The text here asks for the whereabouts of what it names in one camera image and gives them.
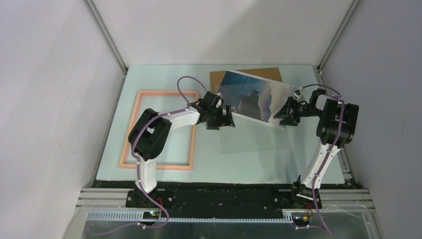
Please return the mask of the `blue landscape photo print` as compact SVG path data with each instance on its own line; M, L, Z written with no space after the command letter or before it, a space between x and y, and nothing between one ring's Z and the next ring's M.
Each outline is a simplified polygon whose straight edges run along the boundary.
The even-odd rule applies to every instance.
M227 70L216 92L230 105L234 116L281 127L275 114L283 107L295 86L235 70Z

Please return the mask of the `orange wooden picture frame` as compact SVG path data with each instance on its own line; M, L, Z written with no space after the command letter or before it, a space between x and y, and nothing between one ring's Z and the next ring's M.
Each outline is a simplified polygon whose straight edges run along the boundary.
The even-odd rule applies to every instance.
M186 104L187 102L177 91L139 91L135 97L127 132L130 133L142 113L148 108L163 113L184 108ZM171 131L162 153L156 158L157 169L193 170L196 131L195 125Z

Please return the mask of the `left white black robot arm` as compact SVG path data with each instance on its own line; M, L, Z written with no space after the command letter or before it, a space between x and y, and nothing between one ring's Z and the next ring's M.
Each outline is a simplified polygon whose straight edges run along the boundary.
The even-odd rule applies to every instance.
M206 92L203 98L188 102L181 109L159 113L146 109L128 135L131 155L136 159L135 187L140 191L138 201L145 207L157 202L156 158L161 154L171 131L205 124L207 130L235 127L231 104L222 96Z

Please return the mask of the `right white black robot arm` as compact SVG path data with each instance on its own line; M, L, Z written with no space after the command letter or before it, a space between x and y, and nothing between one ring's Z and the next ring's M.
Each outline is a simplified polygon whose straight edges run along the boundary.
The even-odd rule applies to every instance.
M295 208L316 201L322 178L333 160L354 137L359 106L346 104L339 96L329 96L324 89L316 89L306 101L302 90L288 97L274 119L282 126L297 126L301 118L318 117L318 144L305 172L292 184L289 200Z

